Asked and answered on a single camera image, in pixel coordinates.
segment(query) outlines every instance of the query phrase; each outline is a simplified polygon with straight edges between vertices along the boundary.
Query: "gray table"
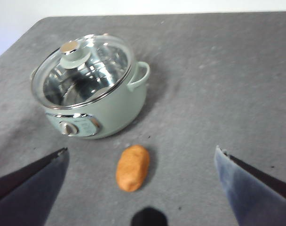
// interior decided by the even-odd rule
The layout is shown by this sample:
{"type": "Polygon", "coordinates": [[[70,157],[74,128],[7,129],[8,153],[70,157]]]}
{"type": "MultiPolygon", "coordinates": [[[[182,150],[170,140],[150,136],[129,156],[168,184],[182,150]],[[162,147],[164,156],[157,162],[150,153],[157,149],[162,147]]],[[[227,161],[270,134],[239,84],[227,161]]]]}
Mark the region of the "gray table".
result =
{"type": "Polygon", "coordinates": [[[127,226],[146,206],[172,226],[235,225],[216,145],[286,182],[286,13],[51,17],[0,56],[0,176],[70,150],[49,226],[127,226]],[[114,136],[62,136],[32,98],[30,74],[67,40],[103,32],[126,39],[151,65],[146,104],[114,136]],[[115,170],[130,144],[148,148],[151,168],[129,194],[115,170]]]}

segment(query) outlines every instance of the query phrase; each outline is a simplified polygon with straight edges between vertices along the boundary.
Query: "black object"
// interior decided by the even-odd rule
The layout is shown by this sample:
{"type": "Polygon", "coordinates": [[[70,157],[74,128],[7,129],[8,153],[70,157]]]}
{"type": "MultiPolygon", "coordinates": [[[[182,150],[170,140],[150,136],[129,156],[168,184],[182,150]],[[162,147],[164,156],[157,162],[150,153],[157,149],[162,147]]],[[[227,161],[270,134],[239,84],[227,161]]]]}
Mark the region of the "black object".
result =
{"type": "Polygon", "coordinates": [[[137,212],[131,221],[131,226],[167,226],[164,213],[152,207],[147,207],[137,212]]]}
{"type": "Polygon", "coordinates": [[[62,148],[0,178],[0,226],[42,226],[63,184],[69,164],[62,148]]]}
{"type": "Polygon", "coordinates": [[[286,183],[216,148],[222,187],[240,226],[286,226],[286,183]]]}

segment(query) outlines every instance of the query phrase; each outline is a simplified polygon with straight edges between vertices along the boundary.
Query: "orange food item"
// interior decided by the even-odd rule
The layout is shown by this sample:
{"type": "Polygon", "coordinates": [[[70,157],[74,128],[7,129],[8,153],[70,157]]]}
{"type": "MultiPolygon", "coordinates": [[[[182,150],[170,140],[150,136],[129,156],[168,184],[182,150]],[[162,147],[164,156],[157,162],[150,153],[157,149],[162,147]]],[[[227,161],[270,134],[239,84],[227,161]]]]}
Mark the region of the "orange food item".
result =
{"type": "Polygon", "coordinates": [[[125,149],[117,165],[116,181],[126,192],[137,190],[146,178],[149,167],[149,153],[141,145],[125,149]]]}

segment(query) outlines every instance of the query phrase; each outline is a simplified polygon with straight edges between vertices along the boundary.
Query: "mint green pot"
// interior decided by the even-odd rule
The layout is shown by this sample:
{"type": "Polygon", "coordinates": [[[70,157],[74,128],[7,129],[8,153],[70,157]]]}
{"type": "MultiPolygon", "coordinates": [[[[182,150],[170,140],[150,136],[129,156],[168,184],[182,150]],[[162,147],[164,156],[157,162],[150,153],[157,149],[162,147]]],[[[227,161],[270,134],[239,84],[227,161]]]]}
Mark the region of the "mint green pot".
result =
{"type": "Polygon", "coordinates": [[[97,139],[139,114],[149,75],[149,65],[137,62],[122,39],[87,35],[65,43],[34,71],[32,92],[59,132],[97,139]]]}

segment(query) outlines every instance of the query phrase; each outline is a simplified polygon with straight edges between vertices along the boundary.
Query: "white wall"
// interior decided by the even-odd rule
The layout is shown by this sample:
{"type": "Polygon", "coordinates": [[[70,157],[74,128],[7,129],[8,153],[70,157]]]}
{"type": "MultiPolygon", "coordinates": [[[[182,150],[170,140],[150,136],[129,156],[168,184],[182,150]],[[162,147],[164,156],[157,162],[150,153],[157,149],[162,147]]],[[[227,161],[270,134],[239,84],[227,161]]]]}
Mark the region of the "white wall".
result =
{"type": "Polygon", "coordinates": [[[47,16],[286,11],[286,0],[0,0],[0,54],[47,16]]]}

